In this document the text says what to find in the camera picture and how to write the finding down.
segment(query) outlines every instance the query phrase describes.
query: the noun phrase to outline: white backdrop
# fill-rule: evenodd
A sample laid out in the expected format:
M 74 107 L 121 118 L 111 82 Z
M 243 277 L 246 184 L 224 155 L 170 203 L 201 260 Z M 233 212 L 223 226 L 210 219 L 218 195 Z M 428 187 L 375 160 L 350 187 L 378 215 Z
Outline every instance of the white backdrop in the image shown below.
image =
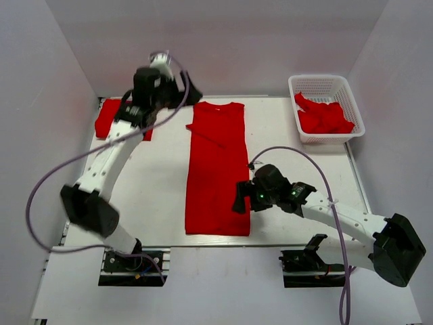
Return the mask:
M 374 213 L 410 218 L 427 248 L 410 287 L 433 324 L 433 2 L 391 0 L 349 83 L 366 132 L 353 142 Z
M 97 102 L 43 0 L 1 1 L 0 31 L 0 324 L 25 325 L 47 256 L 26 230 L 26 199 L 50 168 L 89 145 Z M 66 220 L 62 184 L 79 171 L 59 172 L 36 197 L 34 225 L 47 244 L 59 242 Z
M 122 95 L 170 49 L 206 95 L 288 93 L 301 72 L 347 76 L 387 0 L 47 0 L 98 96 Z

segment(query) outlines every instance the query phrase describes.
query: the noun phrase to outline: plastic basket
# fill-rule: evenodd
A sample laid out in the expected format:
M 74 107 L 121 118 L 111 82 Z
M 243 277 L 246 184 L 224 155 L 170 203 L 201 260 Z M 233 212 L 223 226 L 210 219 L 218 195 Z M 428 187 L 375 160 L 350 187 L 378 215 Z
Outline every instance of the plastic basket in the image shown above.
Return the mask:
M 289 78 L 290 97 L 300 141 L 304 144 L 343 144 L 353 137 L 361 137 L 365 133 L 364 123 L 359 114 L 357 103 L 350 90 L 346 78 L 331 74 L 301 74 Z M 305 133 L 299 122 L 295 95 L 302 92 L 303 96 L 317 103 L 340 103 L 346 120 L 353 122 L 352 133 L 344 134 L 312 134 Z

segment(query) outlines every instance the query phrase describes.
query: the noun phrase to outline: red cloth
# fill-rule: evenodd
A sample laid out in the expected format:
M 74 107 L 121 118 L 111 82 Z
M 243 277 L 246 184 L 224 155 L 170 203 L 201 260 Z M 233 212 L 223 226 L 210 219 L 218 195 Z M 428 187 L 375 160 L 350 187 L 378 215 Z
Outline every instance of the red cloth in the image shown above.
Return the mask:
M 245 145 L 244 105 L 194 106 L 185 205 L 187 234 L 248 236 L 250 212 L 231 207 L 236 183 L 249 179 Z
M 315 103 L 302 93 L 295 95 L 295 102 L 303 109 L 298 111 L 300 126 L 305 133 L 350 133 L 355 124 L 344 118 L 339 103 Z
M 110 132 L 111 123 L 113 123 L 114 115 L 116 115 L 119 106 L 120 100 L 105 100 L 102 104 L 99 116 L 95 121 L 95 132 L 97 138 L 107 138 Z M 152 131 L 153 130 L 149 130 L 146 132 L 143 141 L 150 141 L 152 139 Z

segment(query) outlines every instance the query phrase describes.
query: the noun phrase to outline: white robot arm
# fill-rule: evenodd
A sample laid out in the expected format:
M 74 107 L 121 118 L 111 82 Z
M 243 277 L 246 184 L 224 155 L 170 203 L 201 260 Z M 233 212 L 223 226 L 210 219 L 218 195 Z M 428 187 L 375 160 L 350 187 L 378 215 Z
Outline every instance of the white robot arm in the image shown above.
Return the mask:
M 250 208 L 262 211 L 277 205 L 284 212 L 315 220 L 336 228 L 332 205 L 342 231 L 355 240 L 345 242 L 349 264 L 370 269 L 395 286 L 406 286 L 426 249 L 406 217 L 392 218 L 363 213 L 342 203 L 330 202 L 313 186 L 290 183 L 273 165 L 258 169 L 252 181 L 237 184 L 233 210 L 244 213 L 244 198 Z M 318 234 L 307 244 L 297 263 L 312 265 L 343 264 L 340 241 Z
M 163 108 L 176 108 L 185 95 L 179 91 L 170 69 L 168 55 L 159 53 L 151 64 L 137 69 L 134 88 L 127 91 L 110 127 L 106 143 L 153 125 Z M 186 71 L 181 78 L 189 83 L 185 105 L 194 105 L 202 98 Z M 104 244 L 124 254 L 140 253 L 141 243 L 119 224 L 119 213 L 110 204 L 112 190 L 128 157 L 143 139 L 139 133 L 114 143 L 96 156 L 92 165 L 73 186 L 65 185 L 60 192 L 66 214 L 71 223 L 93 232 Z

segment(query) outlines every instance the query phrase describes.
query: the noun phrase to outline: white tabletop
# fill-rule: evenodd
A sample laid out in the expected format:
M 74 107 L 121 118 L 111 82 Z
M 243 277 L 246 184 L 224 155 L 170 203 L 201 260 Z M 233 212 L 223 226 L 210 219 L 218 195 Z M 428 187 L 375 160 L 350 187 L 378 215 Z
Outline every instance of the white tabletop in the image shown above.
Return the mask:
M 163 287 L 98 286 L 103 249 L 51 254 L 32 317 L 48 325 L 339 324 L 341 288 L 284 288 L 278 248 L 176 247 Z M 420 322 L 409 287 L 358 269 L 351 325 Z
M 269 146 L 303 149 L 294 121 L 290 99 L 276 97 L 206 98 L 213 104 L 245 104 L 246 145 L 251 159 Z M 158 120 L 170 112 L 160 112 Z M 120 211 L 120 222 L 144 246 L 287 246 L 305 244 L 318 233 L 337 238 L 334 229 L 316 221 L 283 213 L 277 207 L 251 214 L 248 237 L 185 234 L 185 193 L 192 122 L 192 107 L 183 108 L 176 117 L 155 129 L 150 142 L 142 142 L 126 163 L 114 187 L 110 203 Z M 91 147 L 100 145 L 93 139 Z M 363 211 L 363 199 L 344 146 L 333 153 L 312 154 L 327 176 L 334 198 Z M 87 159 L 87 166 L 94 156 Z M 318 172 L 301 155 L 274 150 L 259 161 L 275 165 L 291 182 L 303 181 L 325 193 Z M 100 243 L 94 235 L 71 225 L 65 246 Z

